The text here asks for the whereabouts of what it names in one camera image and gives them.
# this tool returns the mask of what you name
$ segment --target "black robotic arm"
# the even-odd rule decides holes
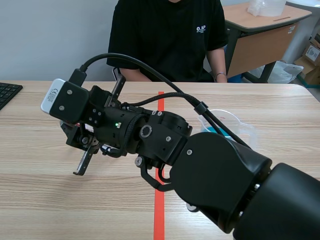
[[[113,158],[138,154],[135,164],[153,188],[162,192],[174,190],[223,232],[229,234],[234,229],[236,240],[320,238],[320,182],[284,163],[271,170],[272,161],[250,149],[203,102],[172,83],[169,84],[180,92],[132,104],[118,100],[124,79],[117,82],[113,92],[97,86],[91,91],[82,88],[88,66],[110,56],[133,61],[148,70],[144,63],[128,56],[100,55],[76,69],[69,81],[55,80],[61,85],[58,94],[52,100],[53,82],[41,105],[52,100],[45,112],[61,120],[66,144],[85,151],[74,174],[85,174],[99,150]],[[155,75],[167,81],[159,73]],[[167,97],[185,98],[218,134],[202,132],[191,136],[192,127],[181,116],[140,107]],[[92,126],[93,131],[85,125]],[[225,138],[217,125],[234,141]],[[170,178],[163,176],[166,165],[172,166]],[[159,169],[165,184],[149,175],[151,168]]]

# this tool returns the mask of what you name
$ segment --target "black cable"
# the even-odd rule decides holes
[[[144,62],[131,57],[131,56],[127,56],[124,54],[120,54],[120,53],[104,53],[104,54],[100,54],[98,56],[94,56],[93,58],[89,59],[88,61],[86,61],[81,67],[80,70],[82,72],[86,72],[88,67],[93,64],[94,62],[101,60],[101,59],[121,59],[121,60],[127,60],[131,63],[134,63],[140,67],[142,67],[143,69],[147,70],[149,73],[151,73],[152,75],[154,75],[156,78],[158,78],[159,80],[161,80],[162,82],[165,82],[166,84],[168,84],[171,88],[173,88],[175,91],[177,91],[178,93],[183,93],[183,91],[178,88],[176,85],[174,85],[169,79],[167,79],[165,76],[163,76],[161,73],[157,72],[156,70],[154,70],[152,67],[150,67],[149,65],[145,64]]]
[[[184,93],[180,88],[178,88],[176,85],[174,85],[169,79],[167,79],[165,76],[163,76],[161,73],[157,72],[156,70],[154,70],[152,67],[150,67],[149,65],[145,64],[144,62],[131,57],[131,56],[127,56],[124,54],[120,54],[120,53],[104,53],[104,54],[100,54],[97,55],[91,59],[89,59],[88,61],[86,61],[81,67],[80,67],[80,71],[81,72],[86,72],[88,67],[93,64],[94,62],[101,60],[101,59],[121,59],[121,60],[127,60],[131,63],[134,63],[142,68],[144,68],[145,70],[147,70],[149,73],[151,73],[152,75],[154,75],[156,78],[158,78],[159,80],[161,80],[162,82],[165,82],[166,84],[168,84],[171,88],[173,88],[175,91],[177,91],[178,93]],[[197,107],[197,104],[193,101],[191,101],[190,98],[185,98],[194,108]],[[222,135],[222,132],[220,131],[220,129],[216,126],[216,124],[223,129],[231,138],[233,138],[236,142],[238,142],[241,145],[244,145],[246,147],[249,147],[244,141],[242,141],[237,135],[235,135],[231,130],[229,130],[221,121],[219,121],[213,114],[212,112],[210,112],[209,110],[207,110],[203,115],[202,115],[207,121],[208,123],[213,127],[213,129]]]
[[[140,101],[140,102],[136,102],[136,103],[124,103],[124,105],[128,104],[133,107],[140,107],[140,106],[155,102],[160,99],[165,99],[165,98],[184,98],[188,102],[194,103],[196,106],[200,104],[200,101],[198,99],[196,99],[195,97],[193,97],[189,94],[186,94],[183,92],[167,92],[167,93],[164,93],[161,95],[153,96],[153,97],[146,99],[144,101]]]

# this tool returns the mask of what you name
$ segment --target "keyboard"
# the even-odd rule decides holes
[[[22,88],[21,85],[0,82],[0,110],[7,105]]]

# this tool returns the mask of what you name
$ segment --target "red tape line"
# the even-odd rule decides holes
[[[158,111],[165,110],[165,99],[158,100]],[[155,179],[163,182],[158,177],[158,169],[155,170]],[[155,190],[154,193],[154,223],[153,240],[165,240],[165,193]]]

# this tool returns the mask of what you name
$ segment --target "person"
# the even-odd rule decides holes
[[[129,55],[172,82],[226,83],[228,43],[220,0],[119,0],[109,53]],[[204,70],[207,56],[212,75]],[[128,81],[157,81],[136,64],[109,58]]]

